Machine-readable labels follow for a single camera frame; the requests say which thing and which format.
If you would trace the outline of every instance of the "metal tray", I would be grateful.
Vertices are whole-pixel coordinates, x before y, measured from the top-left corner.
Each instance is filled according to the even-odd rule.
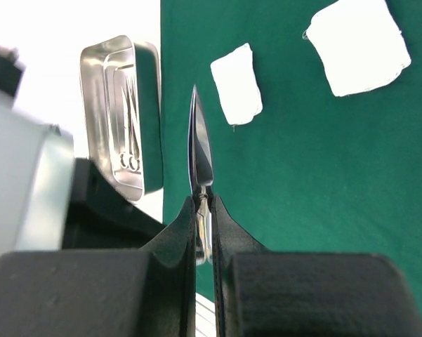
[[[156,48],[121,35],[80,57],[89,157],[129,201],[162,187]]]

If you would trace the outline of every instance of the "scissors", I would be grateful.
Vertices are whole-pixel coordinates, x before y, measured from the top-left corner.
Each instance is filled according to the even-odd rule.
[[[208,129],[197,87],[192,90],[188,134],[189,182],[197,214],[197,265],[212,263],[213,168]]]

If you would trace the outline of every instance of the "metal blade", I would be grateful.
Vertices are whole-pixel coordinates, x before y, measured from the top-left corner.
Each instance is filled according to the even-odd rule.
[[[202,187],[213,183],[211,146],[202,102],[194,86],[189,114],[189,181],[192,194],[202,193]]]

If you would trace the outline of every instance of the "green tablecloth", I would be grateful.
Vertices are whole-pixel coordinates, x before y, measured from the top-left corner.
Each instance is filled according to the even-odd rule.
[[[197,84],[215,191],[282,251],[366,251],[404,271],[422,311],[422,0],[389,1],[412,64],[391,85],[336,98],[302,33],[328,0],[162,0],[164,220],[188,195],[187,122]],[[232,130],[209,65],[249,42],[264,103]],[[211,266],[197,290],[213,299]]]

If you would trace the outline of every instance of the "small gauze pad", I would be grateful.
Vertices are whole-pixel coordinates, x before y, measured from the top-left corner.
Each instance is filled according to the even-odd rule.
[[[411,63],[385,0],[338,0],[314,15],[305,34],[335,96],[386,86]]]
[[[249,44],[213,61],[211,72],[229,125],[247,124],[262,111]]]

